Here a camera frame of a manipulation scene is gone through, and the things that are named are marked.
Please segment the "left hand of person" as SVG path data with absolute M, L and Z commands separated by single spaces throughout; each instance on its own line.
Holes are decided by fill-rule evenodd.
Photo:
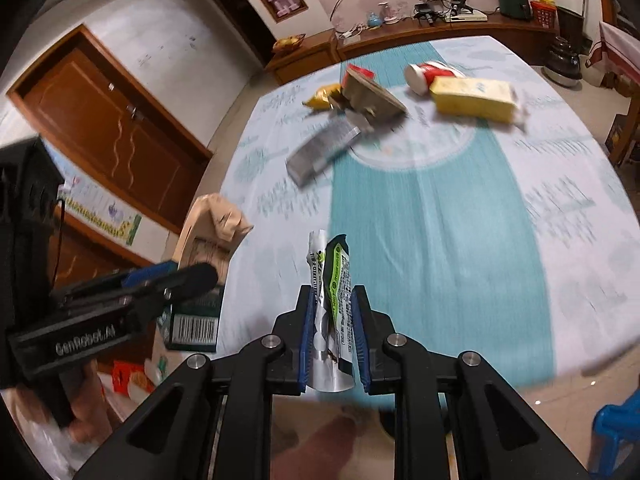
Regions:
M 88 362 L 84 366 L 84 373 L 84 382 L 70 400 L 75 419 L 67 430 L 75 442 L 102 444 L 111 435 L 112 426 L 107 415 L 102 382 L 98 376 L 98 362 Z M 13 393 L 17 407 L 27 420 L 38 424 L 45 424 L 50 420 L 48 409 L 32 390 L 18 386 L 13 389 Z

